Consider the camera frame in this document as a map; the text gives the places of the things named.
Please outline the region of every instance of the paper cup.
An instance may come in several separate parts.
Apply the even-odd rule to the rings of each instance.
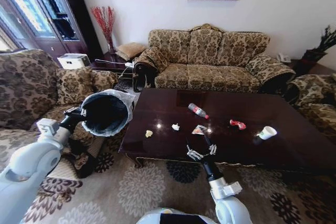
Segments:
[[[270,126],[265,126],[263,130],[258,134],[262,140],[269,139],[272,136],[275,136],[278,132]]]

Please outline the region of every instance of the sofa armrest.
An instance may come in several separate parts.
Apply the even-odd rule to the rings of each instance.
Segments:
[[[152,52],[148,52],[147,50],[134,60],[133,89],[135,92],[139,92],[139,80],[146,82],[148,87],[155,87],[154,79],[158,75],[159,70],[148,55],[149,53],[152,54]]]
[[[245,67],[261,83],[260,92],[277,93],[295,77],[295,72],[267,54],[259,54]]]
[[[111,71],[92,70],[91,80],[94,92],[100,92],[105,89],[113,89],[118,83],[118,76]]]
[[[147,59],[149,63],[152,62],[152,65],[161,73],[169,65],[167,57],[160,51],[158,47],[152,47],[151,49],[146,49],[140,55],[141,59]]]
[[[306,103],[334,103],[331,76],[307,74],[288,84],[284,98],[290,104],[301,107]]]

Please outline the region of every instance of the patterned carpet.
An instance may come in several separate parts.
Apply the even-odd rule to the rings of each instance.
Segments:
[[[47,178],[41,185],[43,193],[24,221],[136,223],[149,210],[169,207],[218,222],[200,165],[146,161],[144,168],[135,169],[117,153],[125,130],[105,141],[95,172],[89,177],[81,181]],[[254,224],[336,223],[335,177],[244,167],[220,169],[228,182],[242,185],[237,198],[248,208]]]

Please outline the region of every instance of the patterned sofa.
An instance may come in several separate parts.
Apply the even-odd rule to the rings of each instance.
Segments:
[[[307,74],[288,84],[285,99],[336,144],[336,74]]]
[[[190,31],[153,30],[135,59],[135,76],[157,88],[275,93],[295,72],[261,54],[269,37],[223,32],[209,24]]]
[[[35,142],[40,118],[60,122],[63,111],[88,95],[112,88],[117,76],[90,68],[60,69],[42,50],[0,55],[0,172],[18,148]],[[78,124],[51,177],[77,179],[92,173],[103,137]]]

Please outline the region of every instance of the dark wooden table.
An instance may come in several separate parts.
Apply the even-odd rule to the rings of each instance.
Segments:
[[[187,108],[191,102],[203,108],[209,119],[192,113]],[[230,119],[246,123],[247,128],[230,126]],[[175,123],[181,127],[178,132],[171,127]],[[285,100],[267,94],[144,89],[119,152],[138,168],[143,158],[193,162],[186,155],[186,138],[192,149],[208,152],[203,136],[191,134],[198,124],[212,130],[208,136],[217,145],[218,163],[311,172],[336,168],[336,146]],[[278,134],[254,144],[266,125]],[[153,136],[146,138],[146,130]]]

